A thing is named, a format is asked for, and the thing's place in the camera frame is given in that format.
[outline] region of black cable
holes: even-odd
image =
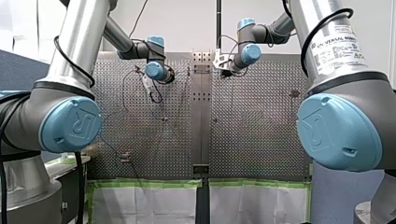
[[[229,35],[221,35],[218,38],[218,42],[216,42],[216,46],[218,47],[218,49],[220,49],[220,47],[221,47],[220,44],[221,44],[221,38],[222,37],[227,37],[227,38],[231,39],[235,44],[238,44],[238,41],[236,41],[234,38],[230,37]]]
[[[334,18],[335,16],[341,14],[341,13],[345,13],[348,12],[349,15],[347,16],[348,18],[351,18],[353,16],[353,9],[352,8],[341,8],[337,11],[335,11],[334,13],[330,14],[329,16],[323,18],[317,26],[315,26],[315,28],[311,31],[311,33],[309,33],[308,37],[306,38],[303,47],[301,48],[301,67],[303,68],[303,71],[305,73],[305,75],[308,77],[308,71],[306,70],[305,67],[305,57],[306,57],[306,53],[309,49],[309,45],[311,44],[312,39],[315,37],[315,35],[320,31],[320,29],[322,28],[322,26],[327,23],[328,21],[330,21],[332,18]]]
[[[152,92],[149,94],[149,98],[151,99],[151,102],[152,102],[152,103],[158,105],[158,104],[160,104],[160,103],[163,102],[163,96],[161,95],[160,91],[158,90],[158,87],[157,87],[157,85],[155,84],[155,81],[154,81],[154,80],[152,80],[152,84],[154,85],[154,88],[155,88],[155,90],[157,91],[158,97],[160,98],[160,100],[159,100],[159,101],[156,101],[156,100],[154,99],[154,97],[152,97]]]
[[[283,8],[285,9],[286,14],[288,14],[288,16],[289,16],[290,18],[293,18],[293,17],[291,16],[290,10],[289,10],[289,8],[288,8],[287,0],[282,0],[282,4],[283,4]]]
[[[8,110],[8,113],[6,117],[4,118],[1,126],[0,126],[0,158],[2,157],[2,149],[1,149],[1,139],[4,137],[4,133],[6,130],[6,127],[11,120],[12,116],[14,113],[17,111],[18,107],[25,102],[27,99],[29,99],[30,95],[21,95],[22,98],[19,99],[17,102],[14,103],[14,105]],[[4,168],[4,162],[3,160],[0,160],[0,181],[1,181],[1,220],[2,224],[8,224],[7,220],[7,177],[6,177],[6,170]]]
[[[58,35],[55,36],[55,38],[53,38],[53,43],[55,44],[55,48],[61,53],[61,55],[64,57],[64,59],[67,60],[67,62],[70,63],[70,65],[72,65],[73,68],[76,68],[82,75],[84,75],[85,77],[87,77],[90,80],[90,82],[91,82],[90,88],[92,88],[95,85],[95,79],[88,72],[86,72],[84,69],[82,69],[80,66],[73,63],[72,60],[70,60],[70,58],[64,53],[61,46],[59,45],[59,36]]]
[[[137,16],[136,22],[134,23],[134,29],[132,32],[129,34],[129,37],[131,38],[131,35],[134,33],[134,30],[136,29],[137,24],[139,23],[140,17],[143,14],[143,11],[145,10],[146,4],[148,3],[149,0],[146,0],[145,4],[143,4],[142,9],[140,10],[139,16]]]
[[[78,215],[76,224],[83,224],[84,220],[84,203],[85,203],[85,176],[82,165],[81,153],[75,152],[77,171],[78,171]]]

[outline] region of white plastic sheet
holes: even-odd
[[[92,224],[195,224],[196,189],[124,187],[95,188]]]
[[[211,184],[211,223],[303,223],[309,219],[309,194],[310,185],[303,183],[238,180]]]

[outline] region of metal frame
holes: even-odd
[[[214,131],[213,122],[213,107],[215,102],[214,91],[214,70],[212,61],[214,60],[214,52],[193,52],[193,53],[166,53],[167,61],[172,60],[186,60],[189,64],[190,74],[190,92],[186,92],[190,97],[190,116],[191,116],[191,178],[202,179],[203,185],[197,190],[197,204],[196,204],[196,223],[207,224],[210,223],[210,192],[208,178],[214,177],[210,173],[210,152],[213,150],[211,146],[211,136]],[[115,53],[102,52],[98,60],[118,60],[120,63],[125,63],[118,59]],[[299,55],[262,55],[258,63],[272,62],[282,63],[291,62],[295,66],[299,62]],[[310,158],[304,156],[303,168],[306,176],[301,179],[295,176],[216,176],[216,177],[247,177],[247,178],[273,178],[278,180],[310,180],[309,163]],[[172,176],[159,176],[160,179],[175,179]]]

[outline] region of perforated metal panel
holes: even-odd
[[[135,177],[134,168],[143,178],[192,177],[189,61],[167,63],[177,77],[171,85],[158,85],[163,103],[156,105],[133,72],[135,65],[144,71],[145,61],[97,61],[93,92],[105,121],[90,178]]]
[[[295,128],[305,92],[299,56],[265,55],[241,78],[204,75],[212,76],[200,82],[206,85],[201,88],[211,90],[207,98],[212,106],[195,109],[191,105],[197,90],[192,89],[194,75],[189,72],[193,61],[188,59],[168,57],[177,80],[159,86],[164,99],[160,105],[150,101],[136,72],[126,76],[135,65],[144,71],[146,62],[98,60],[93,92],[105,122],[90,178],[135,177],[134,168],[144,178],[192,178],[193,157],[199,157],[209,161],[209,177],[305,180],[310,160]],[[206,136],[209,147],[192,144],[196,139],[204,142]]]
[[[297,56],[276,58],[250,66],[245,77],[214,74],[211,177],[308,177],[310,160],[295,125],[306,78]]]

